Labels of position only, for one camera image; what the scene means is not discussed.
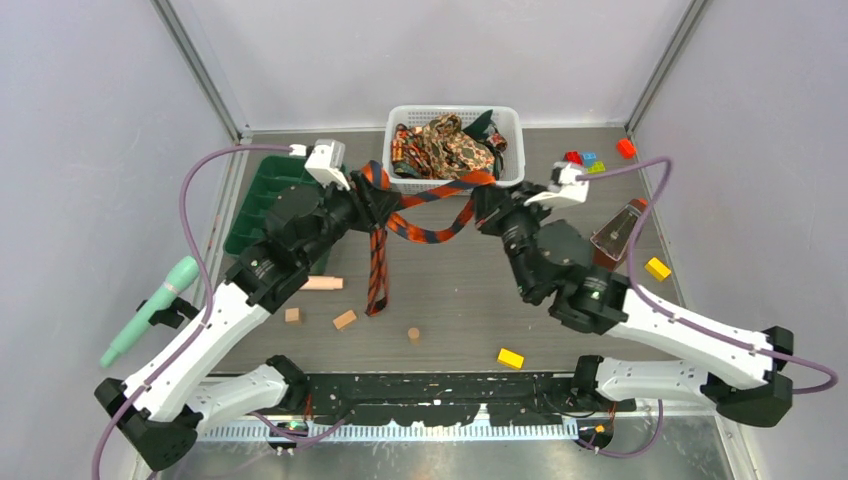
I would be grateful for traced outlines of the orange navy striped tie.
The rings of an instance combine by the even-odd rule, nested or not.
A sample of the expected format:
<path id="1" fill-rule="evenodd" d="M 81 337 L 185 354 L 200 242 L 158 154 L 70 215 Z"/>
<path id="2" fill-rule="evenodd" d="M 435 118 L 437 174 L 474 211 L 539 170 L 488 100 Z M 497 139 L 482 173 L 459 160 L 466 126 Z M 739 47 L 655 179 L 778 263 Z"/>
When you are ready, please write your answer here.
<path id="1" fill-rule="evenodd" d="M 401 195 L 396 210 L 388 219 L 379 224 L 370 234 L 370 271 L 365 314 L 375 316 L 381 313 L 389 303 L 389 273 L 387 260 L 388 232 L 418 244 L 445 243 L 462 231 L 473 217 L 474 201 L 469 199 L 453 223 L 442 230 L 430 230 L 410 223 L 398 211 L 411 209 L 425 203 L 439 201 L 459 195 L 476 187 L 493 185 L 495 177 L 482 170 L 473 170 L 458 179 L 419 192 L 415 195 Z"/>

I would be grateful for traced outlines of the white plastic basket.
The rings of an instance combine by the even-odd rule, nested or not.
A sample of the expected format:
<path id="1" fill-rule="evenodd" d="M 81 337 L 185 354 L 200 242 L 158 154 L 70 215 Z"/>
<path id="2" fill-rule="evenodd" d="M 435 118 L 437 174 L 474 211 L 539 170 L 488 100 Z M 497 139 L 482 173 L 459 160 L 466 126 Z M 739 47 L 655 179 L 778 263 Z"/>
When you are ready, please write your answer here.
<path id="1" fill-rule="evenodd" d="M 499 186 L 525 179 L 516 110 L 505 106 L 402 105 L 386 124 L 383 168 L 391 183 L 419 193 L 481 171 Z"/>

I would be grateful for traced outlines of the brown wooden metronome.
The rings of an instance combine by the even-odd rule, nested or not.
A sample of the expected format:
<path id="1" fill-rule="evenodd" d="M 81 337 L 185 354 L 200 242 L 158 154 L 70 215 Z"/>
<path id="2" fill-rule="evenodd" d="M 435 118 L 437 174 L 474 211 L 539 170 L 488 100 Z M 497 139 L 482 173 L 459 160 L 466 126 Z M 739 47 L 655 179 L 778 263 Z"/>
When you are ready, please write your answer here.
<path id="1" fill-rule="evenodd" d="M 647 204 L 645 198 L 631 199 L 590 236 L 595 265 L 614 271 L 626 260 L 630 235 Z"/>

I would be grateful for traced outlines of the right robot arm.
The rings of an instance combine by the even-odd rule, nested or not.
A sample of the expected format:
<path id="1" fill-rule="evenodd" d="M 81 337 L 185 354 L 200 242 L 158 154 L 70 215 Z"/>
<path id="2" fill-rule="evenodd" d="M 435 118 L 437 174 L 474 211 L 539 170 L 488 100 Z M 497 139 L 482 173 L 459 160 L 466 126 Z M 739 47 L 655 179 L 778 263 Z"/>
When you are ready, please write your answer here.
<path id="1" fill-rule="evenodd" d="M 608 401 L 656 398 L 713 406 L 741 424 L 775 426 L 793 403 L 783 374 L 793 334 L 721 324 L 639 288 L 597 265 L 589 240 L 550 213 L 583 203 L 586 181 L 546 186 L 480 186 L 471 199 L 477 230 L 498 237 L 521 299 L 546 304 L 549 315 L 580 333 L 638 342 L 670 355 L 667 362 L 579 360 L 571 397 L 584 410 Z"/>

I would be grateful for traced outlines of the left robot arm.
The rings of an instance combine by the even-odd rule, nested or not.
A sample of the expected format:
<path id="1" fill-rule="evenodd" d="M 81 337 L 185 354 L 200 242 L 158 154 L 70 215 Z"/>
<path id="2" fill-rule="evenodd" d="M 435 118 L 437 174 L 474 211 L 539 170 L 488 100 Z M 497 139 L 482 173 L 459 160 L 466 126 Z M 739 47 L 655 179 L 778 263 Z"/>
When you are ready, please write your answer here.
<path id="1" fill-rule="evenodd" d="M 95 396 L 153 471 L 179 462 L 202 431 L 250 412 L 298 412 L 309 396 L 303 371 L 283 355 L 202 389 L 211 369 L 308 280 L 313 267 L 349 231 L 372 233 L 400 204 L 375 162 L 350 173 L 350 189 L 295 185 L 267 210 L 263 235 L 227 271 L 213 301 L 142 369 L 105 379 Z"/>

